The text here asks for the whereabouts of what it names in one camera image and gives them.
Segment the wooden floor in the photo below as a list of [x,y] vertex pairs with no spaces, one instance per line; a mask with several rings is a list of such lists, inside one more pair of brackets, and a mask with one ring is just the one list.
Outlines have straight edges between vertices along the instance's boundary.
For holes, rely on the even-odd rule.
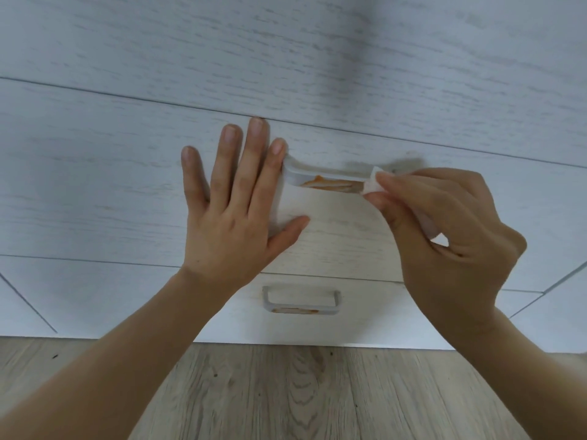
[[[92,341],[0,339],[0,414]],[[559,355],[587,369],[586,355]],[[133,439],[527,439],[457,354],[193,344]]]

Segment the white cloth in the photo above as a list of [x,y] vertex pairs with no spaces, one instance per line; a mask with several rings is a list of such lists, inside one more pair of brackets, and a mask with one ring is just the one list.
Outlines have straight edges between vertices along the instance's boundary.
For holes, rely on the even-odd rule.
[[[373,170],[371,171],[371,177],[364,182],[363,191],[361,192],[363,196],[369,193],[385,191],[385,188],[379,185],[377,179],[375,178],[375,175],[380,171],[385,170],[379,167],[373,167]],[[422,228],[422,231],[428,239],[434,239],[436,236],[440,234],[440,230],[438,229],[438,227],[436,227],[436,224],[432,222],[432,219],[430,219],[426,214],[423,214],[422,212],[414,209],[412,209],[412,212],[414,213],[416,219],[418,219],[420,227]]]

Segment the drawer handle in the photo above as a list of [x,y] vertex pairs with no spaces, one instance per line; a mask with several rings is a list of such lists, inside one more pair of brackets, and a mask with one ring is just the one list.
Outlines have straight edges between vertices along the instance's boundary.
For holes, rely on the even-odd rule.
[[334,290],[333,306],[312,306],[306,304],[281,304],[269,301],[270,287],[263,287],[263,307],[271,313],[297,313],[301,315],[336,315],[341,309],[341,292]]

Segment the white wooden panel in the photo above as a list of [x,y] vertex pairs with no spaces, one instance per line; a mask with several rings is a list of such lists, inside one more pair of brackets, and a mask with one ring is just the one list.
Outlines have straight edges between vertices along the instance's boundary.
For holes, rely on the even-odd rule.
[[587,166],[587,0],[0,0],[0,74]]
[[587,269],[554,288],[512,321],[547,352],[587,352]]
[[[209,175],[235,115],[0,81],[0,253],[179,266],[186,207],[181,147]],[[272,123],[302,162],[371,171],[446,166],[481,172],[505,223],[528,239],[505,287],[542,291],[587,259],[587,169]],[[362,198],[286,185],[275,221],[312,217],[267,273],[401,281],[393,237]]]
[[52,337],[55,332],[0,278],[0,337]]
[[[0,256],[0,269],[59,336],[74,338],[102,336],[146,303],[177,271],[11,256]],[[330,305],[330,291],[337,289],[341,310],[335,316],[271,313],[262,305],[263,286],[281,288],[282,293],[271,299],[288,304]],[[504,290],[497,304],[511,315],[538,295]],[[196,341],[450,348],[403,284],[281,274],[261,274],[237,292]]]

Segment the skin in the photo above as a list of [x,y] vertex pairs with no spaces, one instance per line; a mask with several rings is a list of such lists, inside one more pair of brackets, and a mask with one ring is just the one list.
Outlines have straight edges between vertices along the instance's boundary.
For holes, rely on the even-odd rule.
[[[228,299],[309,223],[269,237],[286,152],[265,150],[268,124],[227,125],[210,186],[192,147],[182,151],[188,206],[183,266],[149,302],[0,420],[0,438],[126,439],[175,363]],[[495,297],[526,248],[504,225],[478,173],[432,168],[378,174],[366,199],[393,232],[406,287],[436,329],[487,380],[534,440],[587,438],[587,384],[526,339]],[[431,243],[410,210],[428,215],[449,247]]]

